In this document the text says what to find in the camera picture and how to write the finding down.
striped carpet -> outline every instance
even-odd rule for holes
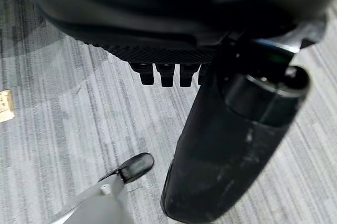
[[[337,4],[325,41],[295,60],[309,101],[249,192],[216,223],[337,220]],[[175,223],[160,195],[198,85],[142,86],[127,63],[46,23],[29,0],[0,0],[0,90],[16,117],[0,124],[0,223],[47,224],[99,177],[139,152],[156,160],[127,187],[135,223]]]

gray carpet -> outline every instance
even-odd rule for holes
[[[337,220],[337,7],[325,41],[295,60],[309,101],[249,192],[217,223]],[[129,157],[156,165],[127,187],[135,223],[175,223],[160,195],[198,86],[140,84],[127,63],[65,36],[28,0],[0,0],[0,90],[16,117],[0,124],[0,223],[48,223],[69,200]]]

floor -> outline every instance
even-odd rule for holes
[[[247,194],[216,223],[334,224],[337,219],[337,4],[325,41],[295,63],[311,96]],[[142,86],[127,63],[62,34],[28,0],[0,0],[0,223],[48,223],[69,200],[139,152],[156,160],[127,187],[135,223],[175,223],[160,195],[198,85]]]

textured plastic surface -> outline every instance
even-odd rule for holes
[[[110,51],[125,61],[209,63],[212,52],[207,46],[215,48],[228,30],[248,28],[266,36],[278,32],[280,26],[321,15],[332,0],[33,2],[65,33],[90,44],[111,47]]]

black plastic tab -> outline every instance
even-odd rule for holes
[[[129,63],[132,70],[140,74],[143,85],[150,86],[154,83],[152,64]]]
[[[190,87],[193,74],[199,70],[200,64],[180,65],[180,86]]]
[[[157,71],[160,73],[163,87],[173,86],[174,64],[156,64]]]

